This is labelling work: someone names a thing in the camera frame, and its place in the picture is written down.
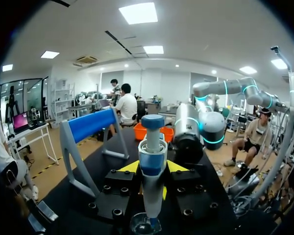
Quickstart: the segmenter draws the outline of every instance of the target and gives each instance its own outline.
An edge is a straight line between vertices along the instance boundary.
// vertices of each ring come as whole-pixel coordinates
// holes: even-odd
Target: yellow black hazard tape
[[[84,140],[83,142],[78,143],[77,146],[81,146],[82,144],[86,143],[87,141],[91,140],[92,138],[88,138],[87,140]],[[47,167],[45,167],[44,169],[42,169],[41,171],[39,171],[35,176],[33,176],[31,179],[35,179],[37,178],[37,176],[39,176],[41,173],[45,172],[47,169],[49,169],[50,167],[52,167],[53,165],[55,165],[56,162],[51,163],[50,165],[48,165]]]

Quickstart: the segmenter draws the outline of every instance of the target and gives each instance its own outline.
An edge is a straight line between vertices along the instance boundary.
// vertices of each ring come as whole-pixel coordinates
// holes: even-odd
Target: computer monitor
[[[110,106],[109,101],[106,100],[106,99],[101,99],[101,100],[99,100],[99,104],[100,104],[101,108],[104,108],[104,107]]]
[[[13,119],[13,129],[15,132],[22,131],[23,129],[26,129],[28,127],[26,112],[22,114],[18,114],[14,116],[12,119]]]

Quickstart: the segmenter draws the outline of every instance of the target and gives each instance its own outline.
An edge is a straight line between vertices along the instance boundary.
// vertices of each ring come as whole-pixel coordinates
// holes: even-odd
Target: white ceiling
[[[128,25],[118,10],[149,1],[155,3],[157,23]],[[141,46],[153,45],[163,45],[164,54],[138,54],[143,58],[133,59],[106,30],[134,54],[144,52]],[[4,64],[14,64],[10,72],[17,73],[72,64],[89,54],[99,59],[89,72],[103,72],[101,67],[123,70],[128,63],[128,70],[163,68],[211,75],[215,69],[219,77],[237,79],[244,76],[239,68],[252,66],[258,71],[253,77],[271,90],[286,87],[281,79],[286,71],[270,62],[276,59],[270,50],[275,45],[294,70],[293,39],[256,0],[78,0],[69,8],[49,1],[16,36]],[[60,54],[53,60],[41,59],[45,50]]]

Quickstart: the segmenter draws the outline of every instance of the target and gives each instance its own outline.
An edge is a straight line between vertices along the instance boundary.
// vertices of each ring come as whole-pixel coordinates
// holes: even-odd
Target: pink screen
[[[27,125],[27,116],[26,113],[22,113],[13,117],[14,129],[18,129],[22,126]]]

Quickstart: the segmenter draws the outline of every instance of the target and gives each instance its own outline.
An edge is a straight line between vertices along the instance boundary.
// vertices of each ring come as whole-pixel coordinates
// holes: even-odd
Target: sneaker
[[[33,192],[32,192],[32,194],[33,194],[33,199],[34,199],[35,201],[37,201],[37,200],[38,200],[38,188],[37,188],[36,185],[34,185],[34,187],[33,187]]]
[[[224,166],[235,166],[235,164],[236,164],[236,162],[233,161],[232,159],[223,163]]]

